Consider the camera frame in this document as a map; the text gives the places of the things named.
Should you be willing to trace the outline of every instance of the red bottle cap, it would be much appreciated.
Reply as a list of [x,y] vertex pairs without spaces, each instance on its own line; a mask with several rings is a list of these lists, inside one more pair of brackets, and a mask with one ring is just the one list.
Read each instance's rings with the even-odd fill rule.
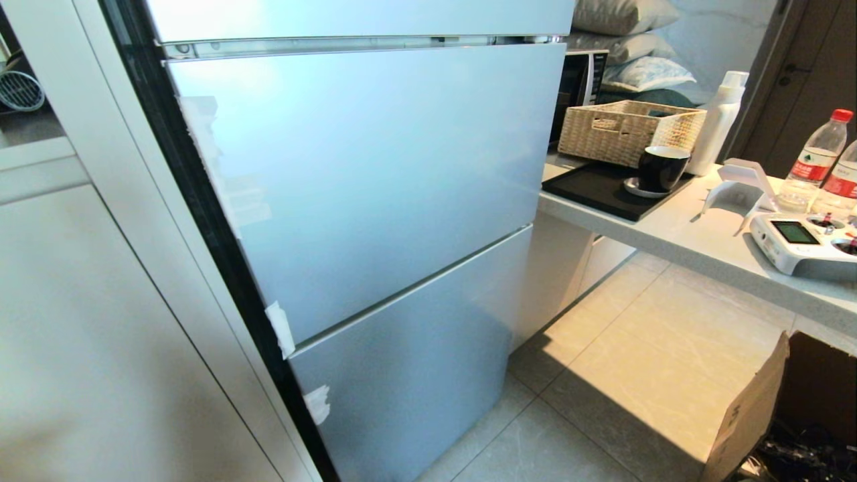
[[836,109],[833,111],[833,115],[830,116],[831,119],[839,121],[839,122],[848,122],[851,120],[851,117],[854,115],[851,111],[846,111],[845,109]]

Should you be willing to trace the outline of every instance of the cardboard box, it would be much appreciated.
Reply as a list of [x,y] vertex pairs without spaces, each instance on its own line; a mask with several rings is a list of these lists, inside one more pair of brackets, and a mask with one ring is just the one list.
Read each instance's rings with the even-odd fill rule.
[[817,423],[857,445],[857,358],[807,334],[783,333],[756,376],[729,406],[700,478],[721,482],[777,417],[797,430]]

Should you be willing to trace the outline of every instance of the black refrigerator trim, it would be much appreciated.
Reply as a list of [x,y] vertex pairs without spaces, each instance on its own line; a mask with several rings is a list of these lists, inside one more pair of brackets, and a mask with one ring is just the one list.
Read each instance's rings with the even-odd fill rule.
[[283,360],[277,335],[265,314],[265,305],[241,247],[188,134],[162,64],[163,52],[154,43],[155,34],[145,5],[139,0],[99,0],[99,3],[149,126],[280,397],[321,477],[339,482],[321,434],[303,403],[294,372]]

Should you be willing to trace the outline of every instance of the white plastic bottle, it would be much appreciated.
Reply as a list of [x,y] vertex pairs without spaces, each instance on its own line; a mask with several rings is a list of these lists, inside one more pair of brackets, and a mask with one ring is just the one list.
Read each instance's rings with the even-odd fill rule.
[[845,124],[853,115],[851,111],[836,109],[827,124],[812,133],[776,196],[781,211],[806,212],[818,193],[818,186],[845,147],[848,137]]
[[741,108],[741,97],[744,95],[744,84],[750,74],[730,70],[723,77],[723,83],[717,89],[714,99],[710,102],[705,123],[697,137],[693,156],[685,171],[696,176],[705,176],[717,161],[717,155],[723,148],[723,141]]
[[824,181],[818,197],[812,203],[810,212],[830,213],[835,219],[848,221],[848,216],[855,206],[857,206],[857,141],[851,142],[833,166],[830,176]]

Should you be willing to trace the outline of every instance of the microwave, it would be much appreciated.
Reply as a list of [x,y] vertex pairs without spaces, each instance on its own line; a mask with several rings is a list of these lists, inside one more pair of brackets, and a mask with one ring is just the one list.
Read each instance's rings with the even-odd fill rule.
[[601,79],[607,66],[606,50],[568,49],[562,63],[560,91],[556,96],[554,124],[550,130],[551,148],[556,147],[562,133],[562,122],[568,107],[595,104],[601,91]]

